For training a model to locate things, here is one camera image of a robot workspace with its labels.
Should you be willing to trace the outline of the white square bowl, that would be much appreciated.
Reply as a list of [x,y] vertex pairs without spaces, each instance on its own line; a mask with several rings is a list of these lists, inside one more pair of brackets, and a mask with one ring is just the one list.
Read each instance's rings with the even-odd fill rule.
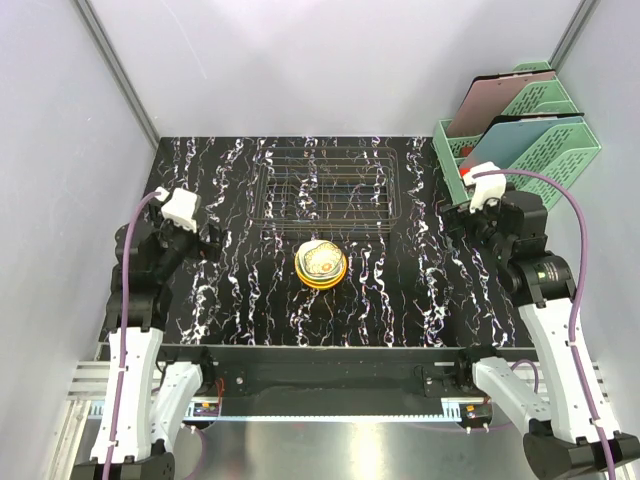
[[340,254],[321,254],[319,259],[312,254],[307,259],[307,254],[296,254],[296,271],[302,272],[316,281],[329,280],[339,275],[345,268],[345,257]]

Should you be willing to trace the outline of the patterned bowl green outside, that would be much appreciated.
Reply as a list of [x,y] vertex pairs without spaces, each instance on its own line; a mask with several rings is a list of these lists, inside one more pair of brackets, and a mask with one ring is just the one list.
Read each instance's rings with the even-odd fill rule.
[[296,265],[302,275],[312,281],[324,282],[337,277],[344,266],[342,251],[327,240],[310,240],[300,245]]

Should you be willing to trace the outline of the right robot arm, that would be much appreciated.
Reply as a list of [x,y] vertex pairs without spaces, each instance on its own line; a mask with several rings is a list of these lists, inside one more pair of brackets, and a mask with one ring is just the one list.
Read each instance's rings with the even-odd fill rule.
[[541,398],[491,346],[458,356],[454,384],[466,396],[481,392],[523,437],[527,462],[539,479],[604,472],[639,457],[637,436],[621,431],[570,317],[576,285],[567,262],[547,250],[547,209],[541,198],[509,191],[476,212],[468,205],[441,210],[446,232],[483,247],[497,262],[498,279],[531,336],[547,396]]

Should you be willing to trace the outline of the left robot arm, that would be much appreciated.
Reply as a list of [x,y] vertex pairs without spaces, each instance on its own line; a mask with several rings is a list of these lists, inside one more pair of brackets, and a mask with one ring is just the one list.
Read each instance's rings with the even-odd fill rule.
[[187,408],[195,395],[219,384],[203,347],[166,359],[160,386],[153,384],[173,298],[169,281],[186,260],[217,262],[221,236],[212,224],[193,233],[160,220],[117,230],[104,323],[109,342],[104,410],[89,459],[73,467],[72,478],[174,478],[174,446]]

